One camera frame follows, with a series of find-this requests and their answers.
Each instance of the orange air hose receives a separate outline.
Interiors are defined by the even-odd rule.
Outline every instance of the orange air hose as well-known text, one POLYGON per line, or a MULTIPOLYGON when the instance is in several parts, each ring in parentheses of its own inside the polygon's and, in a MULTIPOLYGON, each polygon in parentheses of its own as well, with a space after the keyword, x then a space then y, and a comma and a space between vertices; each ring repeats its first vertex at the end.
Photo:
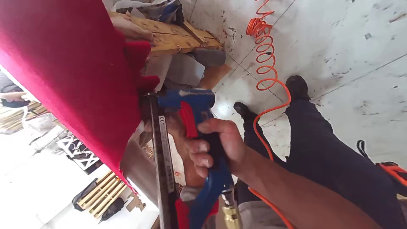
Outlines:
MULTIPOLYGON (((254 36, 256 38, 256 41, 254 43, 256 45, 259 44, 257 46, 257 48, 256 48, 256 52, 260 53, 256 58, 256 61, 258 63, 264 63, 264 62, 267 62, 268 60, 270 60, 271 58, 273 58, 273 65, 272 66, 270 66, 270 65, 260 66, 260 67, 257 68, 256 73, 259 74, 259 75, 263 75, 263 74, 266 74, 266 73, 268 73, 269 71, 272 70, 274 72, 275 77, 260 80, 257 83, 256 88, 258 90, 268 90, 276 82, 278 82, 279 84, 281 84, 284 87, 285 92, 287 93, 287 96, 288 96, 287 102, 285 102, 284 104, 282 104, 280 106, 276 106, 274 108, 271 108, 271 109, 268 109, 268 110, 265 110, 265 111, 261 112, 259 115, 257 115, 257 117, 254 119, 254 122, 253 122, 253 128, 254 128, 254 131, 256 132, 257 137, 263 143, 264 147, 266 147, 267 152, 269 153, 270 159, 272 161, 274 161, 273 154, 271 153, 270 147, 266 144, 266 141, 260 136, 260 134, 257 131, 256 123, 260 119, 260 117, 262 115, 264 115, 265 113, 268 113, 270 111, 277 110, 277 109, 280 109, 280 108, 283 108, 283 107, 287 106, 291 102, 291 95, 290 95, 290 92, 288 91, 288 88, 285 86, 285 84, 277 79, 278 73, 277 73, 277 70, 274 68, 274 65, 276 64, 276 57, 274 56, 273 37, 270 36, 271 28, 273 27, 273 25, 267 24, 265 21, 263 21, 264 17, 274 13, 274 11, 259 12, 261 10, 261 8, 268 3, 268 1, 270 1, 270 0, 266 0, 259 7, 259 9, 256 12, 257 15, 261 15, 261 16, 259 18, 252 18, 250 20, 249 25, 247 26, 246 35, 254 36), (272 49, 272 52, 266 52, 269 48, 272 49), (265 60, 259 60, 259 58, 261 56, 264 56, 264 55, 268 55, 268 58, 266 58, 265 60), (262 82, 265 82, 265 81, 273 81, 273 83, 270 86, 266 87, 266 88, 260 89, 258 86, 262 82)), ((294 226, 290 223, 290 221, 281 213, 281 211, 273 203, 271 203, 268 199, 266 199, 264 196, 262 196, 260 193, 258 193, 253 188, 249 187, 249 190, 254 195, 256 195, 261 200, 263 200, 266 204, 268 204, 281 217, 281 219, 284 221, 284 223, 287 225, 287 227, 289 229, 294 229, 294 226)))

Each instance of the leg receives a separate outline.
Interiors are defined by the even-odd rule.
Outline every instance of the leg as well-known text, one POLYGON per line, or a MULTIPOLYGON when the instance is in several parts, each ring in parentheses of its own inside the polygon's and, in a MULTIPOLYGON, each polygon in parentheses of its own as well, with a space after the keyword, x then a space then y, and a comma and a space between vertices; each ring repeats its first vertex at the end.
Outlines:
MULTIPOLYGON (((236 102, 233 107, 242 116, 244 120, 243 127, 245 129, 244 137, 245 144, 250 148, 254 149, 263 157, 270 159, 267 149, 264 147, 263 143, 261 143, 260 139, 257 137, 253 128, 254 118, 257 115, 251 112, 249 108, 247 108, 247 106, 242 103, 236 102)), ((266 143, 269 145, 271 149, 271 146, 267 139, 264 137, 263 130, 261 129, 258 123, 256 123, 256 127, 260 136, 266 141, 266 143)), ((272 152, 272 154, 274 161, 276 163, 278 163, 281 166, 285 165, 285 162, 281 160, 277 155, 275 155, 274 152, 272 152)), ((237 181, 234 190, 235 190, 235 199, 238 205, 249 201, 261 201, 259 197, 255 196, 253 193, 249 191, 249 186, 240 179, 237 181)))
MULTIPOLYGON (((244 123, 243 127, 245 129, 245 137, 244 137, 244 142, 247 146, 250 148, 254 149, 256 152, 261 154, 263 157, 270 159, 269 153, 267 152, 266 147, 264 147, 263 143, 260 141, 260 139, 257 137, 256 132, 254 131, 253 128, 253 122, 251 123, 244 123)), ((267 145, 271 149, 271 153, 273 154, 273 160, 277 164, 281 165, 284 167, 285 162, 281 160, 274 152, 273 149, 271 148, 269 142, 267 141, 266 137, 263 134, 263 130, 261 129, 260 125, 256 123, 257 131, 260 134, 260 136, 266 141, 267 145)))
MULTIPOLYGON (((287 87, 291 92, 289 80, 287 87)), ((294 99, 286 109, 291 126, 289 170, 337 192, 383 228, 405 227, 388 175, 341 142, 315 105, 309 99, 298 99, 305 96, 296 92, 291 93, 294 99)))

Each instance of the concrete floor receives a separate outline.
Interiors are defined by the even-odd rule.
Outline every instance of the concrete floor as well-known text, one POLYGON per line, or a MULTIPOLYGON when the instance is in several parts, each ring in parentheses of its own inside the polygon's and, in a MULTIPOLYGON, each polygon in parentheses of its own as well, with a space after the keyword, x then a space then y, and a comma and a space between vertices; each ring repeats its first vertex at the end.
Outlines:
MULTIPOLYGON (((261 112, 286 101, 279 85, 257 91, 254 38, 245 34, 264 0, 181 0, 186 18, 224 42, 232 70, 215 87, 212 112, 233 120, 243 134, 236 101, 261 112)), ((312 102, 336 135, 356 149, 367 141, 374 161, 407 168, 407 2, 403 0, 270 0, 279 79, 302 75, 312 102)), ((280 109, 260 120, 281 157, 289 155, 290 125, 280 109)))

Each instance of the red fabric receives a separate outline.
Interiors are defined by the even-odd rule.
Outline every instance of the red fabric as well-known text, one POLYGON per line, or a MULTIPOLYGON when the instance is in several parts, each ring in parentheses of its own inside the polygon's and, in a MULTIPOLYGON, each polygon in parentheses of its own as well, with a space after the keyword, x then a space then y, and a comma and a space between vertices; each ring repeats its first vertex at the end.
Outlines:
POLYGON ((0 63, 114 173, 140 123, 148 42, 126 44, 100 0, 0 4, 0 63))

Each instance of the hand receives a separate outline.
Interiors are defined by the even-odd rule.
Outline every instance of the hand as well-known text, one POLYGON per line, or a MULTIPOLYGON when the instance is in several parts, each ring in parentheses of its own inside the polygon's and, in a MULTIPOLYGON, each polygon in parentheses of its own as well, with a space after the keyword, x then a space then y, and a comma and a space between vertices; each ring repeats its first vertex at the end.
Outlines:
MULTIPOLYGON (((243 143, 237 126, 232 121, 211 118, 198 125, 204 134, 219 132, 222 146, 229 157, 229 166, 233 174, 244 170, 248 147, 243 143)), ((197 174, 208 176, 208 168, 212 167, 213 159, 208 154, 209 143, 205 140, 188 140, 189 155, 195 164, 197 174)))
POLYGON ((24 101, 21 96, 25 95, 25 92, 8 92, 0 93, 0 98, 7 100, 7 102, 24 101))

